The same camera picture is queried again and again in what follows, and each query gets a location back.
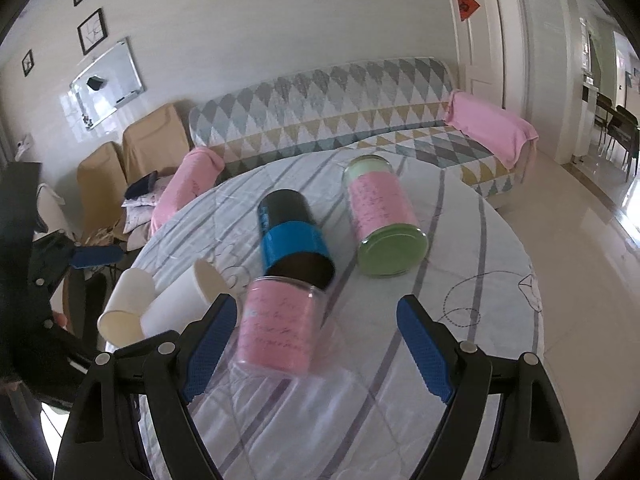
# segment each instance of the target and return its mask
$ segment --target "diamond patterned sofa cover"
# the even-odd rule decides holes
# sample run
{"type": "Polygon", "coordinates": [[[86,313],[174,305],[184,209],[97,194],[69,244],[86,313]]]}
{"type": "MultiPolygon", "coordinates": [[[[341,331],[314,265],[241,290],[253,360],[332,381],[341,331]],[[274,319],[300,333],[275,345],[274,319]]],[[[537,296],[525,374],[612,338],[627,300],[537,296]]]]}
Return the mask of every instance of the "diamond patterned sofa cover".
{"type": "Polygon", "coordinates": [[[489,150],[446,126],[451,91],[449,70],[431,57],[332,66],[194,108],[191,138],[222,156],[221,180],[301,153],[375,146],[456,172],[486,198],[507,192],[519,181],[521,164],[508,171],[489,150]]]}

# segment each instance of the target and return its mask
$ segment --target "jar with pink label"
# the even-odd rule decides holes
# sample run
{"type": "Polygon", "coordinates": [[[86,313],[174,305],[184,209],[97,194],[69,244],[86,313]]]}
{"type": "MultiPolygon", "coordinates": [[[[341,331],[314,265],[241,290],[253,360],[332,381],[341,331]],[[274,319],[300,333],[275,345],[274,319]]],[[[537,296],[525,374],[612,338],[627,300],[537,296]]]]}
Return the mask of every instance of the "jar with pink label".
{"type": "Polygon", "coordinates": [[[236,362],[249,370],[308,373],[325,296],[299,280],[266,276],[247,286],[236,362]]]}
{"type": "Polygon", "coordinates": [[[342,184],[364,274],[393,276],[422,261],[428,240],[391,164],[378,155],[354,158],[342,184]]]}

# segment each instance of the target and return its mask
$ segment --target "black and blue cup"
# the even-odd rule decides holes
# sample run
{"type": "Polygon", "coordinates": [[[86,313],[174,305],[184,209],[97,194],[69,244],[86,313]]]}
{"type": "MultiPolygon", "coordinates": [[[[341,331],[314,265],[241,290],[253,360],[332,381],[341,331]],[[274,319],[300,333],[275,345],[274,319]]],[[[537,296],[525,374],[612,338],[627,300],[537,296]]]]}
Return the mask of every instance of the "black and blue cup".
{"type": "Polygon", "coordinates": [[[282,276],[322,290],[335,267],[304,196],[292,189],[269,193],[258,204],[266,276],[282,276]]]}

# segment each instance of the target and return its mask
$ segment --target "pink towel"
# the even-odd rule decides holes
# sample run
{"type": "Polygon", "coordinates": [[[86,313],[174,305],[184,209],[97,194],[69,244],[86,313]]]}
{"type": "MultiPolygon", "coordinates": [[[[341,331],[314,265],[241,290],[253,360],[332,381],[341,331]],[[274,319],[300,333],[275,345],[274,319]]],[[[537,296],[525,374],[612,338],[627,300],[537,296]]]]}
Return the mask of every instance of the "pink towel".
{"type": "Polygon", "coordinates": [[[195,148],[187,153],[154,209],[151,235],[191,200],[214,187],[224,169],[224,160],[209,148],[195,148]]]}
{"type": "Polygon", "coordinates": [[[538,133],[531,124],[471,94],[455,90],[449,101],[446,123],[460,130],[492,152],[505,168],[512,170],[520,150],[531,141],[526,173],[536,156],[538,133]]]}

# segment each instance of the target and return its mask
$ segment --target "pink label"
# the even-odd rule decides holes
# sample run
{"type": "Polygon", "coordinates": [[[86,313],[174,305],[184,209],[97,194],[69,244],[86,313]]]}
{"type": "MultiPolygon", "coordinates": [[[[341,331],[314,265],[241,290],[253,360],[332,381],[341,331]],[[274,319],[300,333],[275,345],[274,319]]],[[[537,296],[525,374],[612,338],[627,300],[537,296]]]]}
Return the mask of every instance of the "pink label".
{"type": "Polygon", "coordinates": [[[365,173],[349,184],[351,216],[359,241],[393,224],[420,227],[398,177],[386,171],[365,173]]]}
{"type": "Polygon", "coordinates": [[[260,280],[248,287],[238,362],[305,374],[318,331],[318,297],[295,285],[260,280]]]}

